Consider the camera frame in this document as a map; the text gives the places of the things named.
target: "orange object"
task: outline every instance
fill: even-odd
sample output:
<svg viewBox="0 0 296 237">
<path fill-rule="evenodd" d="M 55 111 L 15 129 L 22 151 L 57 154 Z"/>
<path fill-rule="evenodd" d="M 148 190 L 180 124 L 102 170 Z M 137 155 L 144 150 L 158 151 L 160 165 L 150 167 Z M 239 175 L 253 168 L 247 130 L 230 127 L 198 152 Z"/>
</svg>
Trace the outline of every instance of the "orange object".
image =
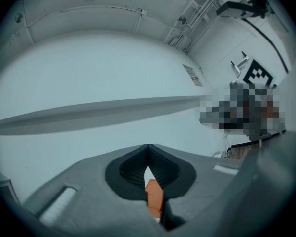
<svg viewBox="0 0 296 237">
<path fill-rule="evenodd" d="M 148 196 L 148 208 L 153 214 L 154 218 L 161 218 L 163 190 L 155 179 L 150 179 L 145 191 Z"/>
</svg>

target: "gray panel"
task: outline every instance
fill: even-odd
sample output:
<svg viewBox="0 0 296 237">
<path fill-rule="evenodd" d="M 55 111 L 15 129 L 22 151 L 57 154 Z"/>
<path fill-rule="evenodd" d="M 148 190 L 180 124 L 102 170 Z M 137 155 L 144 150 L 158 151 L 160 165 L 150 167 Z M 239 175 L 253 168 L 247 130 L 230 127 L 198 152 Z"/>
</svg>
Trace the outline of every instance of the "gray panel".
<svg viewBox="0 0 296 237">
<path fill-rule="evenodd" d="M 53 228 L 73 236 L 161 234 L 165 230 L 156 223 L 145 201 L 123 199 L 105 182 L 107 165 L 140 146 L 120 149 L 74 164 L 38 189 L 25 202 L 25 208 L 39 217 L 64 187 L 73 187 L 77 193 Z"/>
<path fill-rule="evenodd" d="M 172 213 L 189 221 L 210 205 L 229 185 L 233 175 L 213 170 L 215 165 L 239 169 L 242 162 L 224 158 L 213 158 L 155 145 L 174 156 L 189 162 L 196 170 L 196 180 L 184 197 L 169 200 Z"/>
</svg>

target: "metal rod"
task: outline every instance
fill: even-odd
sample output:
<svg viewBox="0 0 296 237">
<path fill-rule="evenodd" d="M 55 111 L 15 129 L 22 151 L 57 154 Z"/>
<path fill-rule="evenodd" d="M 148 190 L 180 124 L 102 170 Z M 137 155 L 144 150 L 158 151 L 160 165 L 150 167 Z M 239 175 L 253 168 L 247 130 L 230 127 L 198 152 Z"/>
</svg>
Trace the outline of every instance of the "metal rod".
<svg viewBox="0 0 296 237">
<path fill-rule="evenodd" d="M 137 20 L 137 24 L 136 24 L 136 26 L 135 26 L 135 28 L 133 30 L 133 34 L 137 34 L 137 30 L 139 28 L 139 24 L 140 24 L 141 19 L 142 19 L 142 14 L 140 13 L 139 18 Z"/>
<path fill-rule="evenodd" d="M 196 16 L 197 16 L 197 9 L 196 9 L 196 6 L 195 6 L 195 11 L 193 12 L 193 14 L 191 16 L 190 22 L 191 22 L 192 18 L 195 18 Z"/>
<path fill-rule="evenodd" d="M 180 39 L 178 40 L 178 42 L 176 43 L 175 48 L 177 48 L 177 46 L 181 44 L 181 42 L 183 41 L 184 37 L 185 37 L 184 35 L 181 36 L 181 38 L 180 38 Z"/>
<path fill-rule="evenodd" d="M 200 9 L 198 10 L 198 14 L 200 15 L 201 12 L 203 11 L 203 8 L 209 3 L 210 0 L 206 0 L 203 5 L 200 7 Z M 190 20 L 189 24 L 192 25 L 195 19 Z"/>
<path fill-rule="evenodd" d="M 234 64 L 233 61 L 231 61 L 231 64 L 234 66 L 234 68 L 237 70 L 237 72 L 240 74 L 240 69 L 238 68 L 238 66 L 236 64 Z"/>
<path fill-rule="evenodd" d="M 197 17 L 197 13 L 195 15 L 193 14 L 188 24 L 189 25 L 192 24 L 196 17 Z"/>
<path fill-rule="evenodd" d="M 123 10 L 128 10 L 128 11 L 132 11 L 132 12 L 141 13 L 140 10 L 129 9 L 129 8 L 120 7 L 120 6 L 113 6 L 113 5 L 86 5 L 86 6 L 78 6 L 78 7 L 72 7 L 72 8 L 67 8 L 67 9 L 63 9 L 63 10 L 58 10 L 58 11 L 52 12 L 52 13 L 50 13 L 50 14 L 48 14 L 48 15 L 45 15 L 45 16 L 39 18 L 39 19 L 34 20 L 33 22 L 31 22 L 31 23 L 29 23 L 29 24 L 27 24 L 27 22 L 25 22 L 25 26 L 22 27 L 19 31 L 15 32 L 14 34 L 15 34 L 15 35 L 18 35 L 18 34 L 19 34 L 20 32 L 22 32 L 23 30 L 26 30 L 26 31 L 28 32 L 28 34 L 29 34 L 29 37 L 30 37 L 30 36 L 31 36 L 31 32 L 30 32 L 29 29 L 27 29 L 27 28 L 29 28 L 29 27 L 31 27 L 32 25 L 36 24 L 38 21 L 43 20 L 43 19 L 48 18 L 48 17 L 51 17 L 51 16 L 54 16 L 54 15 L 57 15 L 57 14 L 62 13 L 62 12 L 67 12 L 67 11 L 72 11 L 72 10 L 80 10 L 80 9 L 88 9 L 88 8 L 112 8 L 112 9 L 123 9 Z M 147 14 L 146 16 L 147 16 L 147 17 L 150 17 L 150 18 L 153 18 L 153 19 L 155 19 L 155 20 L 157 20 L 157 21 L 159 21 L 159 22 L 162 22 L 164 25 L 168 26 L 167 23 L 165 23 L 165 22 L 164 22 L 163 20 L 161 20 L 160 18 L 157 18 L 157 17 L 152 16 L 152 15 L 149 15 L 149 14 Z M 10 39 L 9 39 L 7 42 L 5 42 L 5 43 L 1 46 L 1 48 L 3 48 L 5 45 L 7 45 L 7 44 L 9 43 L 9 41 L 10 41 Z"/>
<path fill-rule="evenodd" d="M 215 0 L 212 0 L 211 2 L 209 2 L 209 3 L 206 5 L 205 9 L 202 11 L 202 13 L 201 13 L 200 16 L 198 17 L 197 21 L 201 20 L 201 19 L 204 17 L 204 15 L 207 13 L 208 8 L 210 8 L 210 6 L 212 5 L 212 3 L 213 3 L 214 1 L 215 1 Z"/>
<path fill-rule="evenodd" d="M 32 45 L 34 45 L 34 40 L 32 38 L 32 35 L 31 35 L 31 32 L 29 30 L 29 26 L 28 26 L 28 22 L 26 21 L 26 16 L 25 16 L 25 9 L 24 9 L 24 0 L 22 0 L 22 14 L 23 14 L 23 18 L 24 18 L 24 26 L 25 26 L 25 29 L 26 29 L 26 33 L 30 39 L 30 42 Z"/>
<path fill-rule="evenodd" d="M 215 10 L 218 10 L 219 6 L 217 5 L 217 1 L 215 1 L 213 5 L 214 5 Z"/>
<path fill-rule="evenodd" d="M 207 9 L 204 11 L 204 13 L 202 14 L 202 16 L 200 17 L 200 19 L 198 20 L 198 22 L 196 22 L 195 26 L 193 26 L 193 30 L 191 31 L 190 35 L 194 32 L 194 30 L 196 29 L 196 27 L 198 26 L 198 24 L 201 22 L 201 20 L 204 18 L 204 16 L 208 13 L 208 11 L 211 9 L 211 6 L 213 4 L 210 4 L 209 7 L 207 7 Z"/>
<path fill-rule="evenodd" d="M 181 17 L 184 13 L 186 13 L 186 11 L 189 9 L 189 7 L 191 6 L 191 4 L 194 2 L 195 0 L 191 0 L 188 5 L 185 7 L 185 9 L 181 12 L 180 16 Z M 168 34 L 166 35 L 166 37 L 163 40 L 163 43 L 165 43 L 167 41 L 167 38 L 169 37 L 169 35 L 172 33 L 173 29 L 177 26 L 179 20 L 177 19 L 173 26 L 171 27 L 170 31 L 168 32 Z"/>
<path fill-rule="evenodd" d="M 184 36 L 185 31 L 186 31 L 186 28 L 184 28 L 184 30 L 181 32 L 181 34 L 180 34 L 179 37 L 178 37 L 178 40 L 177 40 L 176 43 L 173 45 L 173 47 L 177 47 L 177 45 L 179 44 L 179 41 L 181 40 L 182 36 Z"/>
</svg>

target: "white surface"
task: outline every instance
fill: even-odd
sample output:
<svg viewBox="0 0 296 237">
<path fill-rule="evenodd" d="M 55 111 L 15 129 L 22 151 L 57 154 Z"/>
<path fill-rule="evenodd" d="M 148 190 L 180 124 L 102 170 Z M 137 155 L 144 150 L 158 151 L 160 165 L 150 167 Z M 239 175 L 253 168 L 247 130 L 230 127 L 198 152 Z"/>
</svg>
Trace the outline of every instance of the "white surface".
<svg viewBox="0 0 296 237">
<path fill-rule="evenodd" d="M 182 64 L 194 68 L 196 87 Z M 131 34 L 75 32 L 43 41 L 0 73 L 0 120 L 111 100 L 203 95 L 197 64 L 162 43 Z"/>
</svg>

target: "rectangular slot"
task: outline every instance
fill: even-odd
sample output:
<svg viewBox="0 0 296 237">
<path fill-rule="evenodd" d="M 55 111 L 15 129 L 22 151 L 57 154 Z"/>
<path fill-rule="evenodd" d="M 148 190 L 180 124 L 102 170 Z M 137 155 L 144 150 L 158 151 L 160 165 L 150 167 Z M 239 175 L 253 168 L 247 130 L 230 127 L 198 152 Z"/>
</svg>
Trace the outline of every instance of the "rectangular slot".
<svg viewBox="0 0 296 237">
<path fill-rule="evenodd" d="M 39 220 L 47 226 L 52 226 L 76 194 L 73 188 L 65 188 L 56 200 L 43 212 Z"/>
<path fill-rule="evenodd" d="M 225 173 L 233 176 L 238 174 L 238 171 L 239 171 L 238 169 L 235 169 L 235 168 L 228 168 L 220 165 L 215 165 L 213 169 L 221 173 Z"/>
</svg>

